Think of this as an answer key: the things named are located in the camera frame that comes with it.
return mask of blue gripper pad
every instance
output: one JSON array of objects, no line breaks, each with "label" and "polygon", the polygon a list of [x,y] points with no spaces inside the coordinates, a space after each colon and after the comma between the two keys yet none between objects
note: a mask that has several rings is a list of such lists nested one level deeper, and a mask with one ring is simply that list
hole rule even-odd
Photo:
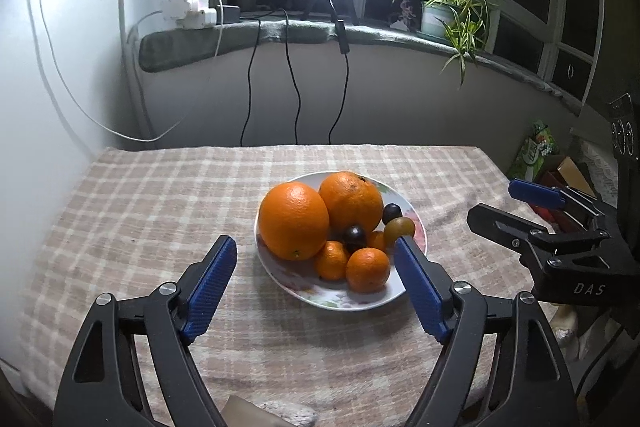
[{"label": "blue gripper pad", "polygon": [[557,188],[549,188],[523,180],[513,180],[509,183],[509,195],[514,200],[552,210],[562,210],[566,204]]},{"label": "blue gripper pad", "polygon": [[181,332],[188,343],[191,344],[196,337],[209,328],[226,285],[236,268],[237,260],[236,242],[230,237],[224,238],[222,244],[218,240],[207,254],[203,263],[208,261],[209,266],[206,267],[187,299],[187,319]]},{"label": "blue gripper pad", "polygon": [[[452,316],[451,279],[442,266],[427,261],[411,237],[396,241],[394,261],[424,331],[443,344],[452,331],[446,323]],[[436,284],[430,277],[437,279]]]}]

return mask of large orange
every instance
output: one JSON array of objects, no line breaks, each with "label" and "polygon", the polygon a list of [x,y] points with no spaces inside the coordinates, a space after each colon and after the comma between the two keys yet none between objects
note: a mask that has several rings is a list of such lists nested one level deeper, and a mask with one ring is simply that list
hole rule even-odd
[{"label": "large orange", "polygon": [[329,213],[320,195],[308,185],[283,183],[262,200],[258,228],[274,255],[286,261],[304,261],[326,242]]},{"label": "large orange", "polygon": [[336,232],[360,225],[369,233],[382,219],[384,205],[378,188],[353,172],[329,174],[318,193],[326,204],[332,229]]},{"label": "large orange", "polygon": [[382,290],[390,273],[389,258],[377,248],[356,250],[347,263],[347,282],[351,289],[358,293]]}]

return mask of windowsill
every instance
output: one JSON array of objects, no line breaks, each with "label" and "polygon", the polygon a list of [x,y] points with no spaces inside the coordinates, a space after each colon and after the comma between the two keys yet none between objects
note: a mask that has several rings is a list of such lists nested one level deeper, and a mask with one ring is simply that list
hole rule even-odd
[{"label": "windowsill", "polygon": [[[233,51],[253,48],[255,45],[257,23],[242,21],[225,25],[219,55]],[[199,30],[175,29],[156,32],[145,36],[140,42],[140,68],[146,73],[159,73],[213,56],[218,42],[218,27]],[[284,42],[286,22],[280,18],[262,20],[260,43]],[[423,53],[451,55],[453,48],[440,42],[430,41],[413,34],[370,26],[347,26],[350,44],[368,44],[376,46],[396,46]],[[297,44],[321,44],[335,41],[335,28],[329,22],[290,20],[289,42]],[[534,89],[549,93],[561,100],[562,104],[574,114],[580,113],[580,102],[561,89],[552,86],[530,71],[490,54],[478,56],[478,63],[498,73],[510,76],[514,80],[529,84]]]}]

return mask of plant pot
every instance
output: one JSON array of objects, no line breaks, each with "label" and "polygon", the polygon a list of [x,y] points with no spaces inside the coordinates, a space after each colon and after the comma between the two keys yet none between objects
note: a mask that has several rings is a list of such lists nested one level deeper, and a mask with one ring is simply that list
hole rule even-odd
[{"label": "plant pot", "polygon": [[451,24],[454,21],[453,12],[449,6],[422,6],[422,24],[420,32],[440,39],[446,39],[442,22]]}]

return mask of plaid tablecloth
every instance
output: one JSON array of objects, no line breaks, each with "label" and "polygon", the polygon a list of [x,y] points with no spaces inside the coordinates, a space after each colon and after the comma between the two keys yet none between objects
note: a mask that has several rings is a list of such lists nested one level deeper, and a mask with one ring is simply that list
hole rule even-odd
[{"label": "plaid tablecloth", "polygon": [[[422,331],[407,296],[358,313],[316,309],[271,281],[253,224],[273,185],[313,171],[351,169],[396,188],[426,227],[428,255],[453,279],[488,295],[530,289],[511,251],[472,234],[466,212],[484,202],[541,222],[512,200],[507,181],[476,148],[277,146],[123,152],[93,163],[34,264],[21,330],[25,384],[49,406],[95,296],[150,293],[202,259],[220,234],[238,243],[238,266],[207,334],[192,346],[211,396],[312,407],[319,426],[403,425],[440,345]],[[488,376],[487,342],[474,391]],[[140,364],[156,419],[170,423],[148,346]]]}]

